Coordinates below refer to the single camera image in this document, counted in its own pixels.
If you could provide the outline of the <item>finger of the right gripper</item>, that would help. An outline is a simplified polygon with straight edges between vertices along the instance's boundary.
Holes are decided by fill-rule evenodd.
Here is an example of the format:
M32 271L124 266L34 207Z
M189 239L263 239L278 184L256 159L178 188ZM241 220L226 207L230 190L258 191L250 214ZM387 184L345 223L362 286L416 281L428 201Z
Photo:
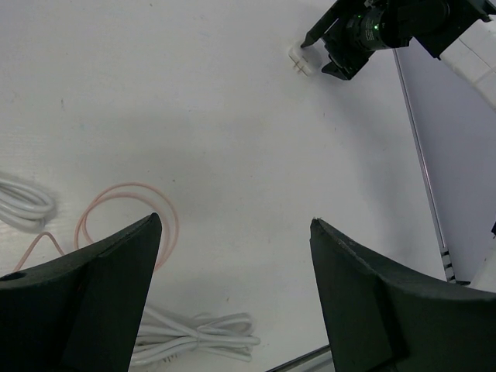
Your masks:
M325 12L317 23L306 33L301 48L314 45L322 39L326 45L338 43L343 38L343 29L349 18L349 2L338 0Z

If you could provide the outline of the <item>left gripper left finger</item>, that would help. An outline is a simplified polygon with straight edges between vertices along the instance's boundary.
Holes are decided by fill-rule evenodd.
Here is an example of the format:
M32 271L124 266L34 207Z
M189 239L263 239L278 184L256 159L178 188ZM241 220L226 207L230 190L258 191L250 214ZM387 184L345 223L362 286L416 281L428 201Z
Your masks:
M3 371L127 371L160 245L153 213L1 278Z

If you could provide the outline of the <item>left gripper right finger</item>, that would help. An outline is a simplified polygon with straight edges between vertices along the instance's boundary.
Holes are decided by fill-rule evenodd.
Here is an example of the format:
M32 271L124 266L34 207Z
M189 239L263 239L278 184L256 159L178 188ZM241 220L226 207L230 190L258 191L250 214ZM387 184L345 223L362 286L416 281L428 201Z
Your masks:
M430 277L321 219L310 247L337 371L493 371L495 296Z

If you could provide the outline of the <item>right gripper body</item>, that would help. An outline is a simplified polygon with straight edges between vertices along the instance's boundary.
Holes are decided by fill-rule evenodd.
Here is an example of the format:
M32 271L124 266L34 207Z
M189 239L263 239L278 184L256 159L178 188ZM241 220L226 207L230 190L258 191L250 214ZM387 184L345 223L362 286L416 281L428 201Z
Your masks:
M375 51L386 49L381 31L386 9L386 1L335 2L330 8L331 26L322 36L329 56L322 73L349 81Z

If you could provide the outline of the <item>small white plug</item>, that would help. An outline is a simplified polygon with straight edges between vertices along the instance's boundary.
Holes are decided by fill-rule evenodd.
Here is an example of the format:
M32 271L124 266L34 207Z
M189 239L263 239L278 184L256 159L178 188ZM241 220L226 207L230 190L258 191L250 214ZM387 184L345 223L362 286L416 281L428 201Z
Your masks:
M312 76L319 72L323 65L321 52L314 46L301 48L301 42L292 45L288 50L291 67L297 74Z

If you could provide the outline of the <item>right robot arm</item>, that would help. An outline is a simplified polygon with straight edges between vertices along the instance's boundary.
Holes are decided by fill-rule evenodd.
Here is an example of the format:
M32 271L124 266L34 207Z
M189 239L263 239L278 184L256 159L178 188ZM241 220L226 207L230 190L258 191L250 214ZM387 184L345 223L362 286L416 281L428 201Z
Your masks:
M489 1L336 1L306 33L301 48L322 40L322 72L349 81L378 50L417 40L495 106L495 6Z

